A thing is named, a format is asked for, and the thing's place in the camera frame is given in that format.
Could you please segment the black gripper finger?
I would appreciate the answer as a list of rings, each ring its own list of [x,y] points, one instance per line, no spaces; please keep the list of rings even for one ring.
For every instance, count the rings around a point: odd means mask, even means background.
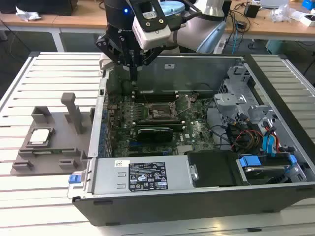
[[[96,46],[106,54],[116,65],[122,65],[129,70],[132,82],[135,82],[135,65],[133,61],[133,49],[128,45],[128,37],[103,34],[96,41]]]
[[[134,73],[134,80],[137,81],[138,68],[143,65],[149,65],[157,56],[161,54],[163,47],[156,47],[148,50],[135,50],[134,51],[134,66],[136,67]]]

